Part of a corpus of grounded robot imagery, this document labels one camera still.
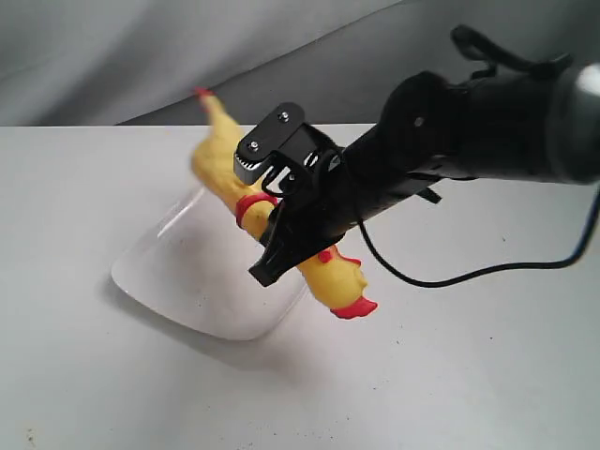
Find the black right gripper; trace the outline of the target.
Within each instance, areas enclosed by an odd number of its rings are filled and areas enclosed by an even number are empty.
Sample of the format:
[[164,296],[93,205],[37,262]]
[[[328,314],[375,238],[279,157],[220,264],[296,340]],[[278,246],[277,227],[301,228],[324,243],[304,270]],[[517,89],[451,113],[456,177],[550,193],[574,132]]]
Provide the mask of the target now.
[[398,152],[375,127],[340,147],[303,124],[267,162],[266,183],[284,169],[290,172],[279,184],[281,203],[268,219],[260,239],[264,253],[250,274],[269,286],[396,203],[413,195],[438,203],[430,187],[439,177],[403,166]]

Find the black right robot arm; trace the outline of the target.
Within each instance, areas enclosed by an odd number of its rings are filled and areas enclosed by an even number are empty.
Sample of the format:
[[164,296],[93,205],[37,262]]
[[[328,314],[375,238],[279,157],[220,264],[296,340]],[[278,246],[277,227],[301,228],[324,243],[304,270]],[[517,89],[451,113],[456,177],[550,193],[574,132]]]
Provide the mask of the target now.
[[346,147],[279,104],[238,144],[236,176],[281,181],[279,205],[250,268],[263,286],[346,231],[412,196],[430,202],[443,179],[586,185],[599,179],[596,66],[549,79],[530,74],[451,84],[423,72],[387,99],[373,128]]

